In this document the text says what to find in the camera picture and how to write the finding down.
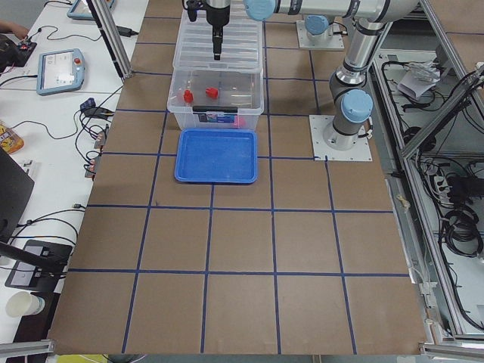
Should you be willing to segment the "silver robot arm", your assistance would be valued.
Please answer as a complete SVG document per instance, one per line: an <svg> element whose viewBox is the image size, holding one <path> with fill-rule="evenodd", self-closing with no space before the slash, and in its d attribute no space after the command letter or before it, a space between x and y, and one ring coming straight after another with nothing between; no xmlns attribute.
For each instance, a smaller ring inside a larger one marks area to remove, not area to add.
<svg viewBox="0 0 484 363"><path fill-rule="evenodd" d="M248 17L256 21L267 20L273 14L350 17L355 21L344 61L330 78L336 115L323 131L325 144L341 151L354 147L360 128L373 110L372 98L362 85L376 51L391 23L407 16L416 6L416 1L392 0L244 2Z"/></svg>
<svg viewBox="0 0 484 363"><path fill-rule="evenodd" d="M304 18L304 27L309 38L330 36L333 31L333 24L324 15L310 14Z"/></svg>

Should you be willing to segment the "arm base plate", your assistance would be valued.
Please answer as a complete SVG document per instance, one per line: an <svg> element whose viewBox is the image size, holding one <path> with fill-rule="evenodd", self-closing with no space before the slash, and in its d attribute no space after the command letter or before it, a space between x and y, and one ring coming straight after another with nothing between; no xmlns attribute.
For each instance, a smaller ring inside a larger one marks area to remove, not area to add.
<svg viewBox="0 0 484 363"><path fill-rule="evenodd" d="M362 123L358 134L350 136L336 131L333 118L331 115L309 116L313 158L317 161L371 162L371 118L368 119L369 130Z"/></svg>
<svg viewBox="0 0 484 363"><path fill-rule="evenodd" d="M299 41L299 47L306 50L322 51L343 51L343 37L337 32L340 28L337 24L331 25L320 35L312 35L305 26L304 20L296 22L296 29Z"/></svg>

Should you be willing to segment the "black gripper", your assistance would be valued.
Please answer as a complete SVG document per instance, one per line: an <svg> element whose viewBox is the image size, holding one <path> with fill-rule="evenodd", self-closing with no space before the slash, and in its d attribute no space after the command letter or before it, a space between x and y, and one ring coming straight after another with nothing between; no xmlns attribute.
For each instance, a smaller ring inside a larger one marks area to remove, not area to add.
<svg viewBox="0 0 484 363"><path fill-rule="evenodd" d="M221 60L223 43L223 26L227 25L230 17L230 0L187 0L183 7L188 13L190 21L197 20L197 12L205 11L207 22L213 26L213 57Z"/></svg>

